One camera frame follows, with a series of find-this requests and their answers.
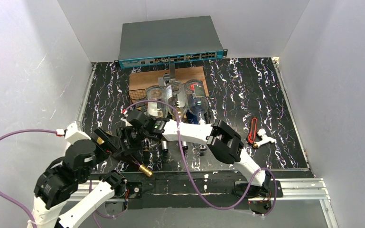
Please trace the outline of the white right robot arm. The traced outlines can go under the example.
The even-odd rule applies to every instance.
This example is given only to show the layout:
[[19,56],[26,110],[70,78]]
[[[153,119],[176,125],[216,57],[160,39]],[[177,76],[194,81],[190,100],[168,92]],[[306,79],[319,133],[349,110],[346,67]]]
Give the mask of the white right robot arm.
[[119,127],[116,136],[125,154],[138,150],[145,138],[206,145],[219,162],[232,164],[250,182],[248,198],[270,194],[271,175],[261,170],[245,151],[241,136],[226,122],[216,120],[213,124],[202,125],[178,123],[168,118],[148,117],[140,110],[128,112],[124,121],[128,125]]

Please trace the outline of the amber wine bottle gold cap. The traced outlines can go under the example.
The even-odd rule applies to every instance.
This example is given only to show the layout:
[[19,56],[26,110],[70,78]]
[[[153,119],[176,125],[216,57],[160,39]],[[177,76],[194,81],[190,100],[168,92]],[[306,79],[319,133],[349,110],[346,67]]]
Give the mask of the amber wine bottle gold cap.
[[125,153],[122,152],[119,154],[119,157],[122,161],[128,163],[133,166],[135,169],[145,174],[147,177],[153,176],[153,171],[150,170],[143,162],[137,159],[137,157],[133,153]]

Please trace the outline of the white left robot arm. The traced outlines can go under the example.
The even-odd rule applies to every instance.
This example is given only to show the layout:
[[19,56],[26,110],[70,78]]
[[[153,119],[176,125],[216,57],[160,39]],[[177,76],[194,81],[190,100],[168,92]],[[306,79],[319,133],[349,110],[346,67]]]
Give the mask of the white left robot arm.
[[127,192],[126,178],[113,170],[73,208],[60,213],[79,184],[87,182],[93,168],[122,148],[119,136],[101,128],[94,132],[102,143],[80,130],[65,130],[64,137],[70,146],[65,155],[53,161],[38,178],[29,228],[77,228],[108,199],[123,197]]

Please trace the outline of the clear bottle with white cap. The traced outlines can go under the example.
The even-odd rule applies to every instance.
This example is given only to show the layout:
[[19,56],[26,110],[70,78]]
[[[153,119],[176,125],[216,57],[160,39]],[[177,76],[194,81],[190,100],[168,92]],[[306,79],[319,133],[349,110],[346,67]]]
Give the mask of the clear bottle with white cap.
[[151,117],[167,117],[168,111],[163,103],[156,101],[165,102],[165,89],[161,86],[151,86],[146,90],[147,100],[154,100],[154,102],[148,102],[147,114]]

